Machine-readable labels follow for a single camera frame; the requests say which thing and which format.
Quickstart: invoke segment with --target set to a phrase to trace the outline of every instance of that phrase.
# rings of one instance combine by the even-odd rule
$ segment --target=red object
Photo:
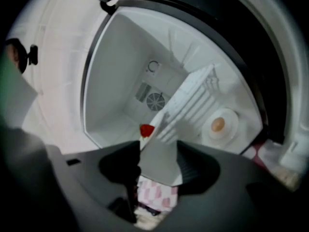
[[[150,135],[154,132],[155,127],[151,125],[140,125],[140,134],[144,137],[150,137]]]

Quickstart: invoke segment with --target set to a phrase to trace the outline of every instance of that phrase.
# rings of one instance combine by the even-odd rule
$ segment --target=fan vent
[[[162,94],[152,93],[147,97],[146,100],[147,106],[152,111],[160,111],[165,106],[165,100]]]

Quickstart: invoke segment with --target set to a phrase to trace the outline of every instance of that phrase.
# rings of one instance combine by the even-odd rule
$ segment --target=pink checkered cloth
[[[156,211],[171,211],[177,205],[178,187],[169,187],[140,176],[138,201]]]

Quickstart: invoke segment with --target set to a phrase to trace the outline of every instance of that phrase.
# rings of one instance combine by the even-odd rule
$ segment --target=food item
[[[140,134],[143,138],[150,137],[155,127],[151,125],[140,125]]]
[[[225,120],[222,117],[219,117],[212,122],[211,129],[214,132],[219,132],[224,128],[224,126],[225,126]]]

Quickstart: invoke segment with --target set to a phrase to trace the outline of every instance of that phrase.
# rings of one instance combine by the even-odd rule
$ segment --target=person
[[[5,50],[9,59],[13,62],[21,73],[24,73],[28,64],[38,64],[38,47],[31,45],[30,52],[27,54],[25,47],[17,38],[8,39],[5,41]]]

